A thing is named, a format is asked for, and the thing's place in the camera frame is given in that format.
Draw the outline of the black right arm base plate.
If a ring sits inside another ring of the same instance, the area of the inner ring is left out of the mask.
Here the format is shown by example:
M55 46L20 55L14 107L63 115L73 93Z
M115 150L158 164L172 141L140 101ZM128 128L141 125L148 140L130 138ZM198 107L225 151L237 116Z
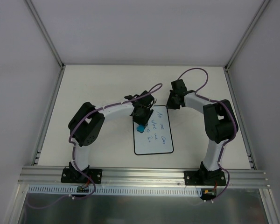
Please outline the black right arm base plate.
M222 170L210 171L203 173L201 170L184 171L185 185L199 185L199 186L225 186L226 178Z

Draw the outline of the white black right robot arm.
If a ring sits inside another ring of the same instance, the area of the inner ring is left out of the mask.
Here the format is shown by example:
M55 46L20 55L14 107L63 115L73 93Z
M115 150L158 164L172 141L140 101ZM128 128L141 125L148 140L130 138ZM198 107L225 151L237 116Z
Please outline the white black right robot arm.
M171 82L172 89L167 101L168 109L192 108L203 115L204 128L209 138L206 156L197 171L185 171L187 186L226 186L224 171L220 166L224 147L238 132L238 124L229 100L211 100L187 90L184 81Z

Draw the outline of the small black-framed whiteboard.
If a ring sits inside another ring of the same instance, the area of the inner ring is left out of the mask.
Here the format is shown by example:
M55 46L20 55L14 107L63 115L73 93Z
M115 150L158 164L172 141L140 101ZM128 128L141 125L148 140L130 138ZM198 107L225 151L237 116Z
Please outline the small black-framed whiteboard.
M133 144L136 155L171 154L174 151L168 109L153 106L153 114L143 132L133 123Z

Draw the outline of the blue whiteboard eraser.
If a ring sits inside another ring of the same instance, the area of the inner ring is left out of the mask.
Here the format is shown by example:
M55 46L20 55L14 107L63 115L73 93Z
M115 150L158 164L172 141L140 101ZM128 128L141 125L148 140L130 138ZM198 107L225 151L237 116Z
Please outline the blue whiteboard eraser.
M136 130L139 132L139 133L143 133L145 131L145 126L142 126L142 125L139 125Z

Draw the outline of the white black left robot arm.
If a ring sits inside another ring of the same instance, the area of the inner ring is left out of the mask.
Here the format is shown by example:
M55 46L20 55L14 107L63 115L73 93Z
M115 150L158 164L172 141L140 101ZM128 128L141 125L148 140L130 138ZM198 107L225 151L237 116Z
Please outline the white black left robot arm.
M131 116L134 123L144 131L153 114L154 97L148 91L140 95L125 96L122 102L107 106L94 106L90 102L82 104L80 109L68 124L70 130L69 143L73 144L72 158L69 165L63 169L62 183L99 183L95 177L100 169L91 169L89 165L89 149L87 148L98 137L104 123Z

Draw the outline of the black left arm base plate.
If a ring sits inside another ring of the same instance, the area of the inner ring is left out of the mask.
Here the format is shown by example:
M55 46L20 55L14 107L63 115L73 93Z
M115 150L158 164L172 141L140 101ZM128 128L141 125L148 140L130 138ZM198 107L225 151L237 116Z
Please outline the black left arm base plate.
M88 168L84 172L95 184L100 184L102 179L102 170L101 169L92 169ZM79 183L85 184L90 183L90 180L82 175L80 172L75 170L74 168L65 167L62 171L61 175L61 183Z

